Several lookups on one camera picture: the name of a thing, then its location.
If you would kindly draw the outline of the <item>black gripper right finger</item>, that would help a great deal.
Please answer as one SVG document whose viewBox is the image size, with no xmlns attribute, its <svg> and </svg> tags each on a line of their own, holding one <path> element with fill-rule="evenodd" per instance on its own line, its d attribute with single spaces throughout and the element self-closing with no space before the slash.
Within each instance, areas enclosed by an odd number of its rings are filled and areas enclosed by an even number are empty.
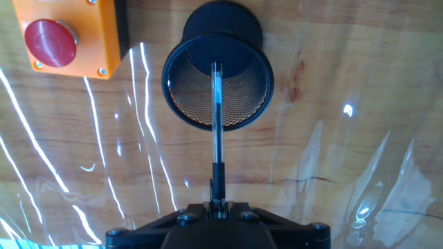
<svg viewBox="0 0 443 249">
<path fill-rule="evenodd" d="M 330 249 L 331 228 L 322 222 L 302 225 L 248 203 L 228 202 L 229 217 L 269 231 L 277 248 Z"/>
</svg>

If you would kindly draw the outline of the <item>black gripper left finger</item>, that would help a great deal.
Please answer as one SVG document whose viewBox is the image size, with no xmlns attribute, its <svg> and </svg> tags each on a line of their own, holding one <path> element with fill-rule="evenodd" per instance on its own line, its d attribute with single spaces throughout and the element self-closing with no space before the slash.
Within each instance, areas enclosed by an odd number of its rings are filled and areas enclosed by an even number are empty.
<svg viewBox="0 0 443 249">
<path fill-rule="evenodd" d="M 161 248 L 171 231 L 207 219 L 209 206 L 209 202 L 189 204 L 134 230 L 112 228 L 105 234 L 105 248 Z"/>
</svg>

